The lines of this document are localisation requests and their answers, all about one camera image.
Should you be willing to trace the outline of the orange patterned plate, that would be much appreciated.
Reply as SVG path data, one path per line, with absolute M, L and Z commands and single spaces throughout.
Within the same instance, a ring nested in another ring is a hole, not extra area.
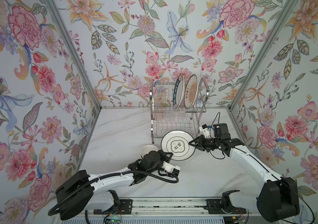
M 192 75 L 185 88 L 185 95 L 184 95 L 184 107 L 188 110 L 190 109 L 197 97 L 197 91 L 198 91 L 198 77 L 196 75 Z

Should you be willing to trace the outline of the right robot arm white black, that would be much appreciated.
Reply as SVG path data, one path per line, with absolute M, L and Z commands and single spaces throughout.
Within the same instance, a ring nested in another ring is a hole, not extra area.
M 239 190 L 224 192 L 220 201 L 220 208 L 224 212 L 238 209 L 255 211 L 270 223 L 299 215 L 298 187 L 292 178 L 274 172 L 257 159 L 241 140 L 232 139 L 226 124 L 214 124 L 211 128 L 214 137 L 210 136 L 207 125 L 203 125 L 200 127 L 200 136 L 189 144 L 201 151 L 222 151 L 245 169 L 260 189 L 259 195 L 244 194 Z

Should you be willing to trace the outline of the orange bowl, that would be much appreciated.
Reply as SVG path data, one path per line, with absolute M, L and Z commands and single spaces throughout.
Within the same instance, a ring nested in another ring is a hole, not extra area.
M 141 158 L 143 159 L 145 155 L 149 154 L 151 151 L 158 152 L 159 149 L 155 145 L 145 145 L 140 151 Z

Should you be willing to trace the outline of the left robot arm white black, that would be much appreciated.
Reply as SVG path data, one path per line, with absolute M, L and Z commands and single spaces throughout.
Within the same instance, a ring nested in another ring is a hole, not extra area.
M 163 150 L 150 151 L 116 172 L 90 175 L 80 170 L 56 189 L 57 204 L 48 211 L 48 216 L 59 214 L 61 220 L 68 220 L 88 210 L 110 215 L 120 208 L 117 188 L 140 184 L 147 177 L 178 183 L 180 168 L 169 163 L 172 156 L 173 153 Z

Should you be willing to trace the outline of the white plain plate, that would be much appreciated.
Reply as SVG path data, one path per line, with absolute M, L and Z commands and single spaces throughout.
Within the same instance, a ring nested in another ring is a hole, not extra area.
M 171 153 L 171 160 L 184 161 L 189 159 L 195 152 L 195 147 L 189 143 L 194 138 L 185 131 L 174 130 L 168 132 L 161 140 L 161 149 L 166 153 Z

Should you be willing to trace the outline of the dark rimmed white plate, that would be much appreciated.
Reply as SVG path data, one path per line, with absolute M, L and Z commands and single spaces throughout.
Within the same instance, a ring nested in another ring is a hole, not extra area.
M 184 99 L 185 80 L 183 75 L 179 75 L 173 90 L 173 107 L 178 109 Z

